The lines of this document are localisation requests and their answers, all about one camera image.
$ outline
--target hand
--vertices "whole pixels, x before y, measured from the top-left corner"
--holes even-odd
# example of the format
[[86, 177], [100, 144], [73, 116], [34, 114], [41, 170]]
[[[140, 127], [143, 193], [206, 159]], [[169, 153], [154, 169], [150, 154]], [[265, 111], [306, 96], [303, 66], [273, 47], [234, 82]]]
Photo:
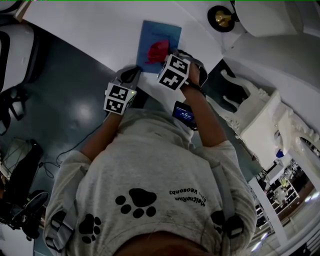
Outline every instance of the hand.
[[[189, 67], [189, 77], [188, 77], [191, 82], [197, 86], [200, 86], [199, 85], [199, 79], [200, 79], [200, 70], [199, 68], [197, 67], [196, 64], [194, 63], [190, 63], [190, 67]], [[202, 93], [200, 91], [198, 91], [197, 89], [195, 88], [192, 88], [191, 86], [188, 86], [188, 85], [183, 85], [181, 88], [181, 91], [182, 93], [184, 94], [184, 96], [186, 98], [189, 98], [190, 96], [192, 95], [196, 95], [196, 94], [199, 94], [201, 95], [201, 97], [203, 97]]]
[[196, 64], [191, 63], [190, 68], [189, 68], [189, 79], [191, 80], [192, 83], [194, 83], [197, 86], [199, 85], [199, 79], [200, 79], [200, 70], [197, 67]]

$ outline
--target red object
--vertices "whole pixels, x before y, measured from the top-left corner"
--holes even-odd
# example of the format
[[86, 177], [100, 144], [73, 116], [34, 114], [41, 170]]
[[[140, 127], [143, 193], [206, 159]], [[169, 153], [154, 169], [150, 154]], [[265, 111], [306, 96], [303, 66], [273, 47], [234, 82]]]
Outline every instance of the red object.
[[154, 43], [148, 50], [147, 57], [149, 62], [147, 64], [154, 64], [157, 62], [164, 62], [168, 55], [169, 40], [163, 40]]

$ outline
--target cable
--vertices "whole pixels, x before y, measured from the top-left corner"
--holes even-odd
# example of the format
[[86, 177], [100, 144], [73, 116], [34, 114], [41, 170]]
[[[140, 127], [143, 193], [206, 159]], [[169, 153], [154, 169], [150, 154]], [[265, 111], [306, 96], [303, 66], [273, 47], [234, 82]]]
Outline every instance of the cable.
[[84, 142], [84, 140], [85, 140], [86, 138], [88, 138], [91, 134], [93, 134], [96, 130], [98, 130], [98, 129], [100, 128], [100, 126], [102, 126], [102, 124], [103, 124], [103, 122], [102, 122], [101, 124], [99, 124], [92, 132], [90, 132], [89, 134], [87, 134], [87, 135], [86, 135], [80, 142], [78, 142], [73, 148], [71, 148], [71, 149], [69, 149], [69, 150], [67, 150], [67, 151], [65, 151], [65, 152], [60, 153], [60, 154], [56, 157], [56, 159], [55, 159], [56, 166], [59, 166], [59, 167], [61, 166], [62, 161], [59, 160], [59, 157], [60, 157], [61, 155], [64, 155], [64, 154], [70, 152], [71, 150], [74, 150], [76, 147], [78, 147], [82, 142]]
[[65, 152], [60, 153], [60, 154], [56, 157], [55, 162], [49, 162], [49, 161], [40, 162], [40, 163], [38, 164], [38, 168], [43, 167], [44, 170], [45, 170], [45, 174], [46, 174], [50, 179], [54, 179], [55, 176], [53, 175], [53, 173], [52, 173], [51, 171], [49, 171], [49, 170], [47, 169], [46, 164], [53, 165], [53, 166], [55, 166], [55, 167], [60, 168], [60, 167], [61, 167], [61, 163], [62, 163], [63, 161], [59, 160], [59, 157], [62, 156], [62, 155], [64, 155], [64, 154], [66, 154], [66, 153], [68, 153], [68, 152], [70, 152], [71, 150], [74, 150], [76, 147], [78, 147], [82, 142], [84, 142], [85, 139], [87, 139], [91, 134], [93, 134], [97, 129], [99, 129], [99, 128], [102, 126], [102, 124], [104, 123], [104, 121], [103, 121], [101, 124], [99, 124], [96, 128], [94, 128], [93, 131], [91, 131], [90, 133], [88, 133], [88, 134], [87, 134], [80, 142], [78, 142], [74, 147], [72, 147], [71, 149], [69, 149], [69, 150], [67, 150], [67, 151], [65, 151]]
[[234, 1], [234, 0], [231, 0], [230, 3], [231, 3], [231, 5], [232, 5], [232, 8], [233, 8], [234, 12], [236, 12], [235, 1]]

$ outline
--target black cable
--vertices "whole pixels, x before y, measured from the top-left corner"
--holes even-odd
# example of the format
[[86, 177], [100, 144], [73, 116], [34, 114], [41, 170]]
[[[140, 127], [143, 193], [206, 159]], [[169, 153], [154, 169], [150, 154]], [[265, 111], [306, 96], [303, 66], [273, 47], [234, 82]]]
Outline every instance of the black cable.
[[71, 149], [69, 149], [69, 150], [67, 150], [67, 151], [65, 151], [65, 152], [60, 153], [60, 154], [56, 157], [55, 162], [49, 162], [49, 161], [40, 162], [40, 163], [38, 164], [38, 167], [39, 167], [39, 168], [43, 167], [44, 170], [45, 170], [45, 174], [46, 174], [50, 179], [54, 179], [55, 176], [53, 175], [53, 173], [52, 173], [51, 171], [49, 171], [49, 170], [47, 169], [46, 164], [53, 165], [53, 166], [55, 166], [55, 167], [60, 168], [62, 161], [60, 161], [60, 163], [58, 163], [59, 157], [60, 157], [61, 155], [63, 155], [63, 154], [66, 154], [66, 153], [70, 152], [71, 150], [74, 150], [76, 147], [78, 147], [86, 138], [88, 138], [88, 137], [89, 137], [91, 134], [93, 134], [100, 126], [102, 126], [102, 124], [103, 124], [103, 123], [99, 124], [93, 131], [91, 131], [89, 134], [87, 134], [87, 135], [86, 135], [80, 142], [78, 142], [73, 148], [71, 148]]
[[69, 150], [67, 150], [67, 151], [65, 151], [65, 152], [60, 153], [60, 154], [56, 157], [56, 159], [55, 159], [56, 166], [60, 167], [60, 165], [61, 165], [61, 163], [62, 163], [61, 160], [60, 160], [60, 163], [58, 163], [59, 157], [60, 157], [61, 155], [64, 155], [64, 154], [70, 152], [71, 150], [74, 150], [76, 147], [78, 147], [82, 142], [85, 141], [86, 138], [88, 138], [91, 134], [93, 134], [96, 130], [98, 130], [98, 129], [100, 128], [100, 126], [102, 126], [102, 124], [103, 124], [103, 123], [99, 124], [92, 132], [90, 132], [89, 134], [87, 134], [87, 135], [86, 135], [79, 143], [77, 143], [73, 148], [71, 148], [71, 149], [69, 149]]
[[230, 3], [231, 3], [231, 5], [232, 5], [232, 8], [233, 8], [234, 12], [236, 12], [235, 1], [234, 1], [234, 0], [231, 0]]
[[2, 162], [5, 162], [14, 152], [16, 152], [18, 149], [20, 149], [22, 146], [26, 145], [28, 141], [26, 140], [25, 143], [21, 144], [20, 146], [18, 146], [13, 152], [11, 152], [9, 155], [7, 155]]

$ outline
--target white chair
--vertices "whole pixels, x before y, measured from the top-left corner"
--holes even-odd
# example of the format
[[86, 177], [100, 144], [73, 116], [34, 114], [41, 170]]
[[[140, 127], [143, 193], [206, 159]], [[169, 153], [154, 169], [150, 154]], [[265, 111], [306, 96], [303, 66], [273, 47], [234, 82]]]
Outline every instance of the white chair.
[[246, 79], [230, 77], [226, 70], [222, 70], [221, 75], [230, 83], [243, 87], [248, 95], [248, 98], [245, 99], [241, 104], [238, 104], [229, 100], [226, 96], [223, 96], [227, 102], [237, 108], [235, 113], [225, 110], [210, 97], [207, 97], [207, 101], [212, 105], [219, 116], [226, 120], [228, 125], [235, 131], [235, 133], [240, 135], [240, 133], [263, 109], [263, 107], [269, 101], [270, 96], [264, 90], [258, 89]]
[[[308, 140], [320, 151], [320, 136], [294, 114], [289, 106], [281, 102], [277, 90], [269, 96], [246, 79], [230, 77], [225, 70], [222, 70], [221, 74], [229, 82], [243, 87], [248, 98], [239, 105], [226, 96], [223, 97], [237, 108], [235, 113], [225, 110], [208, 96], [207, 101], [256, 156], [265, 170], [273, 165], [279, 150], [285, 155], [290, 149], [294, 149], [306, 162], [312, 162], [310, 157], [306, 159], [300, 138]], [[312, 169], [318, 172], [320, 177], [320, 166], [317, 168], [316, 164], [313, 164]]]

